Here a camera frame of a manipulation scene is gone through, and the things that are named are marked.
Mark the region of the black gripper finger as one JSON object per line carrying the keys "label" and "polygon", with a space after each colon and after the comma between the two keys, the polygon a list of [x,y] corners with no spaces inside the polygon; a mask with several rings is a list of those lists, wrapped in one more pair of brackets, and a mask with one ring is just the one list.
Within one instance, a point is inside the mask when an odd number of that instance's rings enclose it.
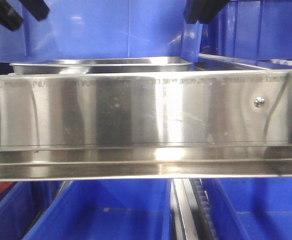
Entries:
{"label": "black gripper finger", "polygon": [[0,0],[0,25],[10,31],[16,31],[21,27],[23,21],[24,19],[6,0]]}
{"label": "black gripper finger", "polygon": [[44,0],[19,0],[19,2],[37,21],[46,19],[50,12]]}
{"label": "black gripper finger", "polygon": [[183,12],[187,24],[209,24],[230,0],[187,0]]}

